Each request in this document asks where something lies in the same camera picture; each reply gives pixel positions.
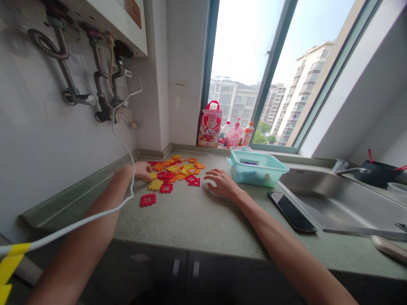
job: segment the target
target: gift bag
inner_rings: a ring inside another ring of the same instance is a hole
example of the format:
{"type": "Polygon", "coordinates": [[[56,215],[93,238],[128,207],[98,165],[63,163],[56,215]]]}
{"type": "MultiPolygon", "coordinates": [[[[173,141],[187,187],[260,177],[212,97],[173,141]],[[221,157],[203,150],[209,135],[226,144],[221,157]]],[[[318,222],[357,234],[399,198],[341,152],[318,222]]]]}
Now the gift bag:
{"type": "Polygon", "coordinates": [[[219,103],[211,101],[206,109],[202,111],[197,145],[217,148],[221,122],[222,110],[219,109],[219,103]],[[211,103],[216,103],[217,109],[209,109],[211,103]]]}

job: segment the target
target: stainless steel sink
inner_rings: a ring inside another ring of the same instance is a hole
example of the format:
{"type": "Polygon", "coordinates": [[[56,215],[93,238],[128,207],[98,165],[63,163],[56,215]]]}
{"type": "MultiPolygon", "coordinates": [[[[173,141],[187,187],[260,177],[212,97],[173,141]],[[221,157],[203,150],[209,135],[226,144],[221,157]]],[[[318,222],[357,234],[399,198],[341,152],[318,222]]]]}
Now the stainless steel sink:
{"type": "Polygon", "coordinates": [[[407,241],[407,208],[346,177],[291,168],[279,184],[325,232],[407,241]]]}

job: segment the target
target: green speckled countertop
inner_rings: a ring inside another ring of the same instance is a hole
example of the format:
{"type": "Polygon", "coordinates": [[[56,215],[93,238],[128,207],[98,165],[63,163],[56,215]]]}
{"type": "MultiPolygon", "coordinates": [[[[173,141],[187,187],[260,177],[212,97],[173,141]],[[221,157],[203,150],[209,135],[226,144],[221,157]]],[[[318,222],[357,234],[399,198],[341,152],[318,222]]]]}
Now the green speckled countertop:
{"type": "MultiPolygon", "coordinates": [[[[201,178],[201,186],[188,186],[184,180],[177,181],[171,194],[157,192],[157,203],[141,208],[140,197],[151,191],[148,190],[148,183],[137,181],[134,185],[135,197],[120,212],[114,238],[182,250],[260,260],[270,259],[250,223],[237,206],[232,201],[211,193],[205,181],[202,180],[205,171],[215,167],[223,169],[231,175],[226,157],[215,155],[213,158],[209,158],[205,153],[173,150],[168,158],[175,154],[186,158],[197,158],[198,162],[206,166],[206,169],[198,175],[201,178]]],[[[145,157],[137,159],[137,161],[150,160],[153,159],[145,157]]],[[[117,161],[115,162],[116,167],[122,166],[128,161],[124,159],[117,161]]],[[[295,166],[295,168],[328,170],[313,165],[287,165],[295,166]]],[[[47,231],[56,231],[76,222],[109,183],[111,174],[112,171],[109,174],[98,174],[88,178],[86,181],[87,193],[77,191],[76,199],[72,199],[72,194],[64,195],[62,192],[59,197],[47,200],[24,213],[22,217],[33,227],[47,231]],[[67,203],[65,203],[65,208],[61,211],[61,202],[66,197],[70,198],[70,204],[66,207],[67,203]]],[[[405,265],[376,250],[370,238],[323,232],[306,214],[305,216],[315,225],[318,232],[316,235],[299,235],[292,230],[268,198],[267,192],[271,189],[246,184],[240,184],[240,187],[294,234],[328,269],[407,280],[405,265]]],[[[83,185],[76,186],[76,188],[81,191],[84,189],[83,185]]],[[[279,185],[273,190],[285,193],[279,185]]],[[[407,248],[407,243],[396,243],[407,248]]]]}

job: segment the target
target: plastic bottle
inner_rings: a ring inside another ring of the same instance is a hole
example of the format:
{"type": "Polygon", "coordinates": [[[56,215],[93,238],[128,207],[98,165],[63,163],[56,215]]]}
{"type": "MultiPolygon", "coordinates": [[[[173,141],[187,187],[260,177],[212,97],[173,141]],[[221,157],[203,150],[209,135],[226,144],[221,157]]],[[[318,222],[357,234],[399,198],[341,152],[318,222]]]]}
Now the plastic bottle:
{"type": "Polygon", "coordinates": [[[228,121],[226,122],[225,126],[222,127],[222,130],[220,131],[219,135],[219,143],[223,144],[223,146],[226,146],[229,131],[230,131],[230,122],[228,121]]]}
{"type": "Polygon", "coordinates": [[[250,142],[251,135],[253,134],[253,122],[249,123],[249,126],[246,127],[245,133],[243,134],[242,138],[242,145],[241,146],[248,146],[250,142]]]}
{"type": "Polygon", "coordinates": [[[240,119],[241,117],[238,116],[236,124],[230,129],[227,148],[231,146],[239,146],[240,138],[242,137],[244,131],[243,128],[240,127],[240,119]]]}

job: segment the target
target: tree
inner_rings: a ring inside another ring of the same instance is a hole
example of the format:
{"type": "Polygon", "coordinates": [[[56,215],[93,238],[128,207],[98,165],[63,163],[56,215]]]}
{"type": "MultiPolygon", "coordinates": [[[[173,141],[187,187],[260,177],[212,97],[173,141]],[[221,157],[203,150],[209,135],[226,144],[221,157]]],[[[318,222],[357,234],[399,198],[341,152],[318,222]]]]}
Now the tree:
{"type": "Polygon", "coordinates": [[[267,138],[264,135],[262,135],[261,132],[257,129],[254,134],[253,143],[267,144],[267,138]]]}
{"type": "Polygon", "coordinates": [[[271,127],[269,124],[259,122],[259,124],[257,125],[257,130],[259,130],[261,134],[264,136],[265,133],[268,133],[271,130],[271,127]]]}
{"type": "Polygon", "coordinates": [[[277,142],[276,136],[275,136],[275,135],[270,135],[270,136],[267,138],[267,141],[268,141],[268,143],[270,143],[271,145],[273,145],[273,143],[276,143],[276,142],[277,142]]]}

